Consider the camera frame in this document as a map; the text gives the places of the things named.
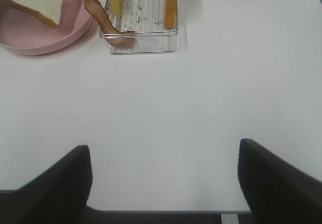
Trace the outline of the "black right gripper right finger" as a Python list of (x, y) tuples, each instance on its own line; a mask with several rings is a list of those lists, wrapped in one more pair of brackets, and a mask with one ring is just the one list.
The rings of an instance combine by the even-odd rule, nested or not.
[(256, 223), (321, 223), (321, 181), (252, 139), (240, 141), (237, 175)]

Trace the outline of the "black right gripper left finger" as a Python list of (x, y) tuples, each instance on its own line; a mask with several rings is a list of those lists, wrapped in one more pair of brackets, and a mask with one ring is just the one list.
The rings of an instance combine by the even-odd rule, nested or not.
[(90, 151), (79, 145), (3, 198), (1, 223), (78, 223), (90, 189)]

